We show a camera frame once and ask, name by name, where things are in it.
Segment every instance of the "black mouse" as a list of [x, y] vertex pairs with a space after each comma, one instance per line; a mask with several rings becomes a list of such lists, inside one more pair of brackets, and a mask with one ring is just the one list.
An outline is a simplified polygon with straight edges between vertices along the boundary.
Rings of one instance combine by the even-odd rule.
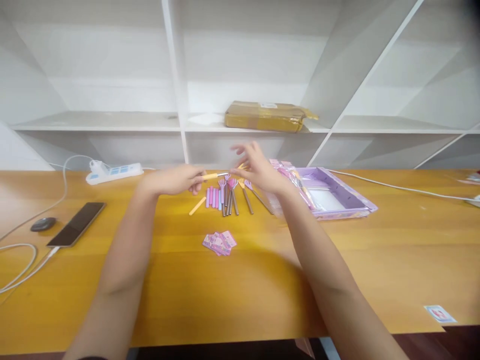
[[40, 220], [35, 221], [35, 223], [31, 226], [30, 231], [33, 232], [40, 232], [50, 229], [55, 223], [57, 219], [54, 217], [44, 217]]

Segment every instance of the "yellow table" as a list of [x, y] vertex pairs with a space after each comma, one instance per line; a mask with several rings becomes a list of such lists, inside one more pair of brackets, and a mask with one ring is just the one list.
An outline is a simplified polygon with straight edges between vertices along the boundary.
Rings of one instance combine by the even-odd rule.
[[[381, 182], [473, 197], [470, 171], [350, 170]], [[0, 354], [64, 351], [94, 296], [105, 254], [139, 177], [90, 186], [86, 173], [68, 173], [68, 196], [45, 216], [61, 224], [32, 233], [32, 222], [2, 246], [44, 245], [85, 202], [107, 206], [73, 248], [60, 250], [26, 283], [0, 295]], [[352, 177], [346, 183], [379, 207], [368, 218], [322, 225], [341, 251], [363, 294], [392, 333], [441, 332], [423, 308], [443, 306], [459, 325], [480, 323], [480, 209], [460, 200], [396, 190]], [[0, 173], [3, 233], [46, 208], [63, 191], [60, 172]], [[150, 266], [132, 345], [219, 343], [326, 334], [299, 267], [285, 223], [252, 195], [250, 215], [237, 191], [240, 215], [223, 218], [190, 193], [162, 196], [155, 216]], [[230, 230], [230, 257], [202, 246], [205, 234]], [[31, 256], [29, 248], [0, 253], [0, 284]]]

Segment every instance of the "white power strip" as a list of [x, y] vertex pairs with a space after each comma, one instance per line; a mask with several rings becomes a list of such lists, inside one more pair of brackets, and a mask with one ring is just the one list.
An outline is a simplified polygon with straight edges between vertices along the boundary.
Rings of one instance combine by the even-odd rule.
[[479, 207], [479, 208], [480, 208], [480, 195], [475, 196], [474, 199], [475, 199], [476, 201], [468, 201], [468, 200], [466, 200], [466, 202], [469, 203], [469, 204], [475, 205], [476, 207]]
[[139, 162], [107, 169], [101, 161], [92, 161], [90, 162], [90, 169], [92, 172], [89, 173], [85, 179], [90, 185], [129, 178], [144, 173], [142, 165]]

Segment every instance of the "phone screen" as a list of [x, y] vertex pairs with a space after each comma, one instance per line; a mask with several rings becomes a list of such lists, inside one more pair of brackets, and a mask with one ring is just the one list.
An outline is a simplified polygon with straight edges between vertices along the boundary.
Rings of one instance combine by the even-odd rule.
[[46, 246], [73, 246], [104, 207], [104, 202], [87, 202]]

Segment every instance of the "person's left hand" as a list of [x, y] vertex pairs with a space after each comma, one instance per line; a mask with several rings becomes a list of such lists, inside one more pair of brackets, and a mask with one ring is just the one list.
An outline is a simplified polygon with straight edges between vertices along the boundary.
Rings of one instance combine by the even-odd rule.
[[184, 164], [149, 173], [141, 180], [139, 188], [155, 196], [176, 195], [187, 189], [197, 195], [204, 182], [202, 175], [206, 174], [203, 167]]

